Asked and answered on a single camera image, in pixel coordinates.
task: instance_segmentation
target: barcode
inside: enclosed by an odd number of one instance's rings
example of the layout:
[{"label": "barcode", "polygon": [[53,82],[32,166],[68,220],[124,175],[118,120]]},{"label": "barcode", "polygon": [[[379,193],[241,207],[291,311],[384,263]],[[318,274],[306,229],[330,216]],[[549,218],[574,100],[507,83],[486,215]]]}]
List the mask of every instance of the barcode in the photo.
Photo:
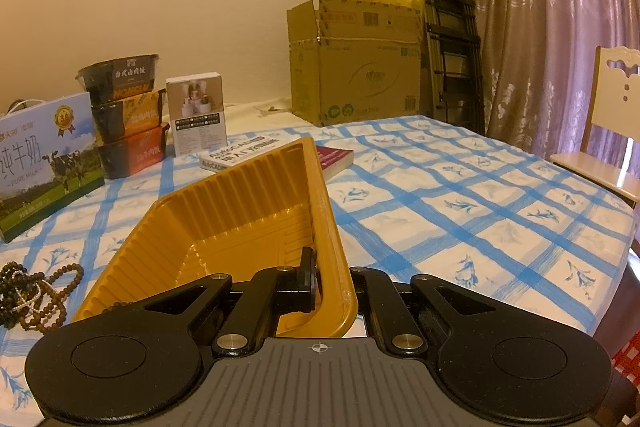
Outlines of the barcode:
[{"label": "barcode", "polygon": [[405,111],[414,111],[415,110],[415,97],[408,96],[404,99],[404,110]]},{"label": "barcode", "polygon": [[365,26],[378,26],[378,14],[376,12],[363,12]]}]

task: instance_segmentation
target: cow illustration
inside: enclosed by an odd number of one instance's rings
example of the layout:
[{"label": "cow illustration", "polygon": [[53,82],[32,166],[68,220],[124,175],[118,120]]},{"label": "cow illustration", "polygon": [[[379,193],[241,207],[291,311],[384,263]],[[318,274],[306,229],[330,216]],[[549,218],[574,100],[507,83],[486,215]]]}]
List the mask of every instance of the cow illustration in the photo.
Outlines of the cow illustration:
[{"label": "cow illustration", "polygon": [[56,179],[62,184],[65,189],[65,194],[69,192],[69,183],[67,180],[67,167],[66,167],[66,155],[58,156],[58,151],[53,151],[42,157],[43,160],[49,162],[49,166],[53,171]]},{"label": "cow illustration", "polygon": [[84,179],[84,166],[82,165],[82,156],[80,151],[73,151],[63,156],[66,163],[66,171],[71,177],[78,178],[78,185],[82,186]]}]

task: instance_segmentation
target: food container label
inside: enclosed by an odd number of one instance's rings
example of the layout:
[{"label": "food container label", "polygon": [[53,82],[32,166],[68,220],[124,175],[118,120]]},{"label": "food container label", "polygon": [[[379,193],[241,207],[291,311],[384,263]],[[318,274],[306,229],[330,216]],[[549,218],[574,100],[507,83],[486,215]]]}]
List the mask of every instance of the food container label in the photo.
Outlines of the food container label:
[{"label": "food container label", "polygon": [[152,89],[149,79],[153,57],[122,58],[113,62],[113,100],[141,94]]},{"label": "food container label", "polygon": [[130,139],[129,172],[133,174],[162,161],[164,157],[161,146],[162,133],[164,133],[162,128],[156,127]]},{"label": "food container label", "polygon": [[125,135],[130,136],[158,125],[158,92],[152,91],[122,101]]}]

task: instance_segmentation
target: red cloth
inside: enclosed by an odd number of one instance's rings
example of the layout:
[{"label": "red cloth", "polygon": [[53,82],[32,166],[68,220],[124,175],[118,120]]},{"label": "red cloth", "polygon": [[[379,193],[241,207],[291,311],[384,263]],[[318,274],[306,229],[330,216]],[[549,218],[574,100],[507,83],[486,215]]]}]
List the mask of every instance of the red cloth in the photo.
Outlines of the red cloth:
[{"label": "red cloth", "polygon": [[613,366],[640,388],[640,331],[613,358]]}]

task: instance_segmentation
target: cardboard box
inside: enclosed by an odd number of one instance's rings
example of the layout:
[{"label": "cardboard box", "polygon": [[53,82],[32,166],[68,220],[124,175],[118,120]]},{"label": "cardboard box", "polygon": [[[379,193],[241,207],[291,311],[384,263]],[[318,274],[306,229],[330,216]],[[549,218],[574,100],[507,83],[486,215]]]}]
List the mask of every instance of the cardboard box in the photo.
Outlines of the cardboard box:
[{"label": "cardboard box", "polygon": [[293,114],[315,125],[418,114],[420,12],[356,0],[287,11]]},{"label": "cardboard box", "polygon": [[222,77],[217,73],[166,80],[175,155],[226,146]]},{"label": "cardboard box", "polygon": [[89,93],[0,118],[0,237],[6,243],[102,185]]}]

